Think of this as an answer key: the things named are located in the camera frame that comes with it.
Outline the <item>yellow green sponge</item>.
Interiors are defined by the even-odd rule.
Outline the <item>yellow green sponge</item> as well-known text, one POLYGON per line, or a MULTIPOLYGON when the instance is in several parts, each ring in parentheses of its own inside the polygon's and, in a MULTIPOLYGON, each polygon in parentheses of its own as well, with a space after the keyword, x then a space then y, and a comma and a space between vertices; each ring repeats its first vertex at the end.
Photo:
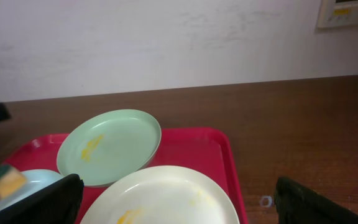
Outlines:
POLYGON ((0 165, 0 199, 17 192, 25 185, 25 175, 9 164, 0 165))

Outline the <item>light blue plate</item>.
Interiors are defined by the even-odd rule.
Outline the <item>light blue plate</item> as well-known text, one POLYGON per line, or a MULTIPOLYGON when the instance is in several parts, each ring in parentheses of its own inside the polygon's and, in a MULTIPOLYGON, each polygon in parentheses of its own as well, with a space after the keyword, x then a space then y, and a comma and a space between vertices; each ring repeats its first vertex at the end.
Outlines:
POLYGON ((27 182, 17 192, 0 200, 0 211, 63 178, 58 172, 47 169, 26 170, 22 174, 27 182))

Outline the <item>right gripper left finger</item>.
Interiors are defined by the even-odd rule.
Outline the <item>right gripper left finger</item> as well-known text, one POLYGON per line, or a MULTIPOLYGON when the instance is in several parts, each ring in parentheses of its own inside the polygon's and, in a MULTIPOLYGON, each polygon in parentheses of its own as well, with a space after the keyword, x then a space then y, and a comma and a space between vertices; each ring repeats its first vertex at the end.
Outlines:
POLYGON ((74 224, 84 183, 70 174, 0 211, 0 224, 74 224))

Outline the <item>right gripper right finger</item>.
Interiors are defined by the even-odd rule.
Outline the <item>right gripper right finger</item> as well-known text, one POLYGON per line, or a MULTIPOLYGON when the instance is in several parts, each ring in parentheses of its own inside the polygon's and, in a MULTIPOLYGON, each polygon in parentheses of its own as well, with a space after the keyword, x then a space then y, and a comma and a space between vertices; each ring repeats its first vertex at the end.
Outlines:
POLYGON ((358 224, 358 214, 288 177, 278 178, 274 202, 279 224, 358 224))

